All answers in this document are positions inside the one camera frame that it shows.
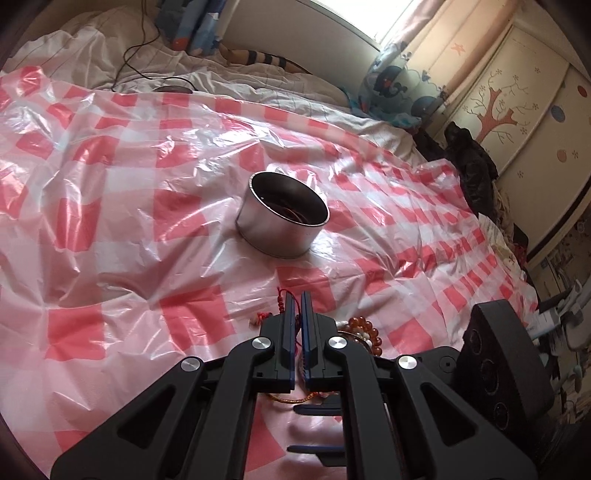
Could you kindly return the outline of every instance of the stainless steel cup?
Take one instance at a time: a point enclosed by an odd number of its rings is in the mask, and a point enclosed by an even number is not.
[[[248,182],[236,227],[261,252],[295,258],[328,221],[329,209],[314,190],[287,175],[260,171]]]

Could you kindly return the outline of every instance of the blue curtain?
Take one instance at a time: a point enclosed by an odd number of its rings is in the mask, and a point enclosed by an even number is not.
[[[369,68],[359,89],[359,108],[372,118],[399,128],[420,126],[444,102],[445,85],[429,73],[407,68],[413,52],[406,42],[391,43]]]
[[[220,38],[217,22],[226,0],[162,0],[156,26],[171,41],[173,50],[190,55],[211,55]]]

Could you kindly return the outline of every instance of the pink checkered plastic sheet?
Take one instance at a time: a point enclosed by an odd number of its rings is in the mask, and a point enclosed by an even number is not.
[[[336,319],[367,317],[393,358],[460,348],[472,305],[535,291],[495,256],[447,161],[411,169],[344,130],[204,93],[122,95],[51,81],[0,84],[0,411],[49,473],[186,355],[256,335],[277,287]],[[297,260],[236,232],[249,176],[279,171],[329,205]],[[301,390],[294,393],[302,395]],[[292,443],[342,442],[339,418],[260,396],[247,479],[337,479]]]

